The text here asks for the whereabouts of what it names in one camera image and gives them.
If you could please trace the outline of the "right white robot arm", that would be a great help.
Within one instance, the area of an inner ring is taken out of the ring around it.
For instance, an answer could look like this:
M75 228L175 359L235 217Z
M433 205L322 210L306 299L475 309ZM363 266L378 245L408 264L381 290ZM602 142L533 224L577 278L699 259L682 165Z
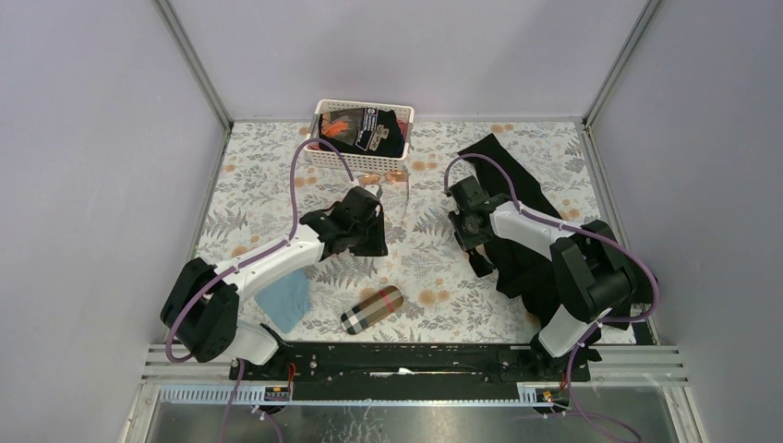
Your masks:
M600 319L627 302L644 301L649 281L639 263L618 248L602 221L578 226L532 210L508 194L491 196L473 176L453 185L449 214L460 248L509 240L546 259L558 307L529 356L535 376L551 380L566 367L565 354Z

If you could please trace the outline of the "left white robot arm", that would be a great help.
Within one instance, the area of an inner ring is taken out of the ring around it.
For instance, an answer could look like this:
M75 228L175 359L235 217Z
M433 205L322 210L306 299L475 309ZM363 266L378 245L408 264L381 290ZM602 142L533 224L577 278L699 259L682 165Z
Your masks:
M284 276L349 252L384 257L384 213L378 185L354 186L326 210L303 215L292 237L283 237L216 265L189 260L160 313L168 341L187 349L186 359L207 363L219 356L243 360L266 379L286 367L281 342L265 325L240 319L239 311Z

